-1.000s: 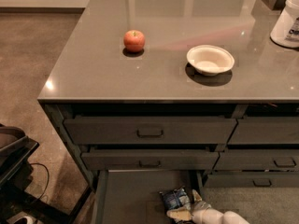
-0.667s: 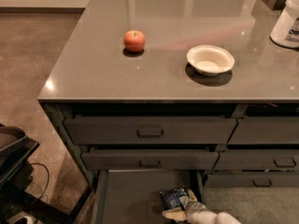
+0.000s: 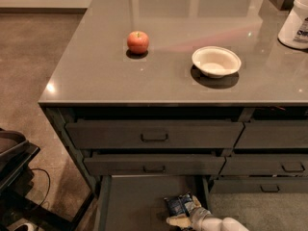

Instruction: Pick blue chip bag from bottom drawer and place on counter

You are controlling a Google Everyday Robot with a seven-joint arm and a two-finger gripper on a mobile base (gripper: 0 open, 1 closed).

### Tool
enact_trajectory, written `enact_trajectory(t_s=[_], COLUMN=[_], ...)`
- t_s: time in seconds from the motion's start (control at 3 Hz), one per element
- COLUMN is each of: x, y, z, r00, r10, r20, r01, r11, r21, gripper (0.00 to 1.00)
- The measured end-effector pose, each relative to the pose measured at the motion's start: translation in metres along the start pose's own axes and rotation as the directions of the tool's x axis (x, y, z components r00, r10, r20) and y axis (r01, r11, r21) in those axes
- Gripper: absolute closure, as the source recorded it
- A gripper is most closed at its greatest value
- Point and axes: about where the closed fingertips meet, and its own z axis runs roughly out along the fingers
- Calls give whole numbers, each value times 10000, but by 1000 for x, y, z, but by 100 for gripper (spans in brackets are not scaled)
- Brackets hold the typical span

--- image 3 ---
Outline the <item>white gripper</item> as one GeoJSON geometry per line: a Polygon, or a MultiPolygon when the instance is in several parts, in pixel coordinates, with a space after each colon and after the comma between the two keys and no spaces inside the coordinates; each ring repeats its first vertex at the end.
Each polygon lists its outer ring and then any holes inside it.
{"type": "Polygon", "coordinates": [[[210,211],[203,208],[195,195],[192,196],[192,202],[193,210],[190,213],[190,218],[185,214],[169,217],[166,219],[167,224],[181,229],[192,226],[194,231],[222,231],[220,218],[216,218],[210,211]]]}

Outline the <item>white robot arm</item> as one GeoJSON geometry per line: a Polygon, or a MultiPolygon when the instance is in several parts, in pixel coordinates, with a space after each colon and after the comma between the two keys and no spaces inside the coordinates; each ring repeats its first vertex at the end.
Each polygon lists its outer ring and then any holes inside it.
{"type": "Polygon", "coordinates": [[[182,229],[191,228],[193,231],[249,231],[233,218],[216,218],[201,206],[194,195],[191,201],[183,204],[182,207],[187,213],[167,218],[167,224],[182,229]]]}

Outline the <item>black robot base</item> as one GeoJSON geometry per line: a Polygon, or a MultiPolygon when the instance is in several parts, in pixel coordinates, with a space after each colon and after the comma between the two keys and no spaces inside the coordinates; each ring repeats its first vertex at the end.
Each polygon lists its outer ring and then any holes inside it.
{"type": "Polygon", "coordinates": [[[87,196],[73,220],[68,221],[16,191],[24,175],[34,176],[28,165],[39,152],[40,148],[29,142],[23,134],[0,130],[0,198],[3,206],[17,210],[26,218],[42,220],[57,231],[75,231],[94,199],[92,193],[87,196]]]}

